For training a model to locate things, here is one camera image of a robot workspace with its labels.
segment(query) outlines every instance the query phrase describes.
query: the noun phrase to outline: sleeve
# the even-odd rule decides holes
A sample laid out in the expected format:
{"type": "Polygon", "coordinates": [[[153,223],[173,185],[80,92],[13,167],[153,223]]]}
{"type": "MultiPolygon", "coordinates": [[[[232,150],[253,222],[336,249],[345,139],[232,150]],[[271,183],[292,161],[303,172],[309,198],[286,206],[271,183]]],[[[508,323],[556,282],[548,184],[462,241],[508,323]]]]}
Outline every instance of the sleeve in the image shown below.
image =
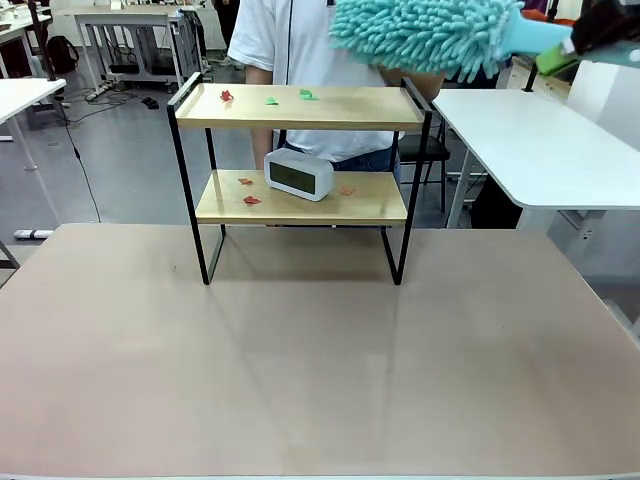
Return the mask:
{"type": "Polygon", "coordinates": [[[271,0],[241,0],[227,54],[245,65],[273,71],[276,22],[271,0]]]}

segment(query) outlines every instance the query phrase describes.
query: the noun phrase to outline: white table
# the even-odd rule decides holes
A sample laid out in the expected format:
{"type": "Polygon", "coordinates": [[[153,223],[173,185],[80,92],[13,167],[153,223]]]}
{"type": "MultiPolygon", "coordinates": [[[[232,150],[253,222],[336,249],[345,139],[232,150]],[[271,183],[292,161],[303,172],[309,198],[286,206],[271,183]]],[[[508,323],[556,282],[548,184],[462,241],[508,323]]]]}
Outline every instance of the white table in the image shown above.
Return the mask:
{"type": "MultiPolygon", "coordinates": [[[[640,209],[640,152],[577,112],[521,90],[442,90],[434,101],[468,147],[447,223],[456,228],[474,159],[524,208],[518,228],[572,213],[588,240],[607,210],[640,209]]],[[[572,247],[573,253],[586,242],[572,247]]]]}
{"type": "MultiPolygon", "coordinates": [[[[47,15],[38,15],[38,19],[41,22],[45,22],[47,20],[51,20],[51,17],[47,15]]],[[[36,77],[37,73],[33,67],[33,62],[31,61],[31,46],[29,45],[29,39],[27,38],[26,31],[28,27],[33,25],[31,17],[20,18],[17,20],[2,20],[0,23],[11,23],[11,28],[0,32],[0,45],[4,45],[5,43],[11,42],[17,38],[22,39],[22,46],[29,62],[31,75],[36,77]]],[[[9,73],[7,72],[7,68],[5,67],[4,60],[2,59],[2,54],[0,54],[0,72],[2,72],[3,78],[9,78],[9,73]]]]}
{"type": "Polygon", "coordinates": [[[67,82],[63,79],[56,80],[55,82],[50,82],[44,78],[11,78],[0,80],[0,123],[7,123],[13,140],[18,142],[24,150],[24,168],[27,171],[33,172],[35,175],[56,223],[59,223],[58,214],[44,186],[42,177],[37,170],[38,167],[31,157],[27,142],[22,135],[20,125],[15,115],[48,95],[51,95],[66,84],[67,82]]]}
{"type": "MultiPolygon", "coordinates": [[[[189,76],[190,72],[186,71],[188,69],[185,65],[181,65],[180,55],[177,51],[177,46],[174,44],[177,43],[177,39],[180,37],[180,35],[177,32],[173,31],[172,23],[175,24],[175,22],[178,22],[180,20],[180,17],[177,15],[178,10],[196,11],[200,8],[201,7],[199,6],[189,5],[124,5],[121,10],[111,10],[109,5],[88,5],[56,11],[55,14],[60,16],[74,17],[76,27],[78,29],[78,34],[80,36],[80,41],[82,43],[82,50],[88,60],[89,54],[87,50],[87,44],[84,40],[84,35],[82,33],[81,27],[82,25],[85,25],[87,33],[89,35],[89,40],[91,42],[91,47],[95,53],[99,73],[103,77],[106,77],[108,72],[104,68],[104,61],[100,52],[99,45],[106,45],[108,41],[111,41],[111,43],[115,41],[114,39],[116,39],[116,34],[113,29],[114,25],[122,27],[149,26],[165,28],[167,32],[167,38],[170,39],[169,46],[171,48],[173,66],[176,72],[175,80],[177,81],[178,86],[182,86],[183,76],[189,76]],[[98,38],[93,30],[93,26],[103,26],[108,31],[108,34],[106,34],[104,33],[104,31],[99,30],[98,33],[100,35],[100,42],[98,42],[98,38]]],[[[146,36],[140,39],[137,37],[137,35],[132,35],[134,46],[139,47],[136,48],[136,51],[145,52],[150,49],[154,49],[155,44],[150,45],[149,42],[155,42],[155,37],[153,37],[152,39],[147,38],[146,36]]],[[[195,43],[198,51],[198,70],[202,70],[202,64],[200,61],[200,46],[197,40],[195,43]]],[[[139,77],[140,81],[157,81],[155,80],[156,78],[165,77],[165,75],[151,75],[146,73],[147,66],[143,62],[143,57],[139,53],[136,55],[138,58],[138,66],[140,69],[139,73],[136,75],[136,78],[139,77]]],[[[102,93],[102,91],[100,90],[98,77],[91,67],[91,62],[87,61],[87,65],[89,67],[89,74],[91,75],[96,93],[102,93]]]]}

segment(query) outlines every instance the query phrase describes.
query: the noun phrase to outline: table surface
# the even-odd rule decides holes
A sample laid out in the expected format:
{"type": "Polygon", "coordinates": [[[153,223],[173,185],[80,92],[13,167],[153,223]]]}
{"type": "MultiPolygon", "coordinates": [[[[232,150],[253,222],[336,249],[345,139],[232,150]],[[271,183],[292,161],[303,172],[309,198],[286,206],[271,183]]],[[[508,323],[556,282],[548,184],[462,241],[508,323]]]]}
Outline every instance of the table surface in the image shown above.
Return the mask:
{"type": "Polygon", "coordinates": [[[313,130],[420,130],[423,114],[406,90],[395,87],[300,87],[200,84],[176,112],[191,128],[296,128],[313,130]],[[317,100],[303,100],[300,90],[317,100]],[[232,102],[220,95],[229,90],[232,102]],[[268,98],[279,105],[266,105],[268,98]]]}
{"type": "Polygon", "coordinates": [[[193,5],[125,5],[121,10],[111,10],[110,5],[86,5],[54,11],[55,15],[173,15],[176,10],[198,10],[193,5]]]}
{"type": "Polygon", "coordinates": [[[407,209],[392,173],[336,172],[334,189],[311,202],[269,187],[264,172],[216,170],[196,210],[200,223],[286,225],[403,225],[407,209]],[[242,185],[241,178],[253,185],[242,185]],[[351,195],[342,188],[355,189],[351,195]],[[246,205],[253,196],[262,201],[246,205]]]}
{"type": "Polygon", "coordinates": [[[64,87],[67,82],[45,78],[0,79],[0,123],[64,87]]]}
{"type": "MultiPolygon", "coordinates": [[[[49,15],[38,15],[38,20],[40,20],[41,22],[46,22],[47,20],[51,20],[51,17],[49,15]]],[[[11,27],[3,30],[2,32],[0,32],[0,42],[2,42],[3,40],[6,41],[5,38],[3,37],[7,37],[10,34],[15,33],[17,30],[22,30],[23,28],[27,28],[30,27],[31,25],[33,25],[33,20],[31,20],[31,17],[24,17],[24,18],[19,18],[19,19],[14,19],[14,20],[1,20],[0,23],[9,23],[11,24],[11,27]]]]}
{"type": "Polygon", "coordinates": [[[516,204],[640,209],[640,152],[555,100],[520,90],[442,90],[434,103],[516,204]]]}
{"type": "Polygon", "coordinates": [[[0,472],[640,472],[640,352],[542,235],[415,230],[396,287],[377,230],[231,227],[206,287],[187,226],[63,226],[0,312],[0,472]]]}

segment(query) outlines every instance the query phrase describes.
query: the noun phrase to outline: digital clock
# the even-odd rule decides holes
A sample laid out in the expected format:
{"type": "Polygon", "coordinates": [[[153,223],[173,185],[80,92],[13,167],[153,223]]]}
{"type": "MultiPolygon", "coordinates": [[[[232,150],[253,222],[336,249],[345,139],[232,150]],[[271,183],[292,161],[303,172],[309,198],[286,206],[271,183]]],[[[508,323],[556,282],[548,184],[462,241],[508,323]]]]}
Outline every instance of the digital clock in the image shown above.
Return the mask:
{"type": "Polygon", "coordinates": [[[264,158],[264,176],[272,188],[318,202],[333,189],[333,165],[313,155],[280,148],[264,158]]]}

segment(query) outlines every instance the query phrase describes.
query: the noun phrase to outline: person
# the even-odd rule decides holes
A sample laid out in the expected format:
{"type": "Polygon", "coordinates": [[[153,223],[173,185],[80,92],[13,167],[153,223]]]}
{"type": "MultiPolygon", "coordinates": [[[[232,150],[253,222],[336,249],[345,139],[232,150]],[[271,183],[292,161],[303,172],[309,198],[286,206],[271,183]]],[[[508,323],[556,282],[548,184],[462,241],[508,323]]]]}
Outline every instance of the person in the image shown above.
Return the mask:
{"type": "MultiPolygon", "coordinates": [[[[242,0],[228,55],[246,65],[247,84],[374,86],[399,84],[403,73],[364,65],[331,47],[331,0],[242,0]]],[[[408,75],[433,100],[442,75],[408,75]]],[[[251,132],[256,167],[273,149],[273,131],[251,132]]],[[[289,130],[288,148],[333,162],[335,170],[389,169],[393,132],[289,130]]]]}
{"type": "MultiPolygon", "coordinates": [[[[231,38],[233,37],[233,31],[236,26],[236,20],[238,18],[238,9],[240,7],[240,0],[212,0],[213,7],[218,13],[218,21],[220,22],[220,31],[222,32],[222,38],[227,45],[227,50],[231,44],[231,38]]],[[[234,66],[237,69],[243,68],[243,65],[237,62],[233,62],[229,57],[225,57],[220,64],[222,66],[234,66]]]]}

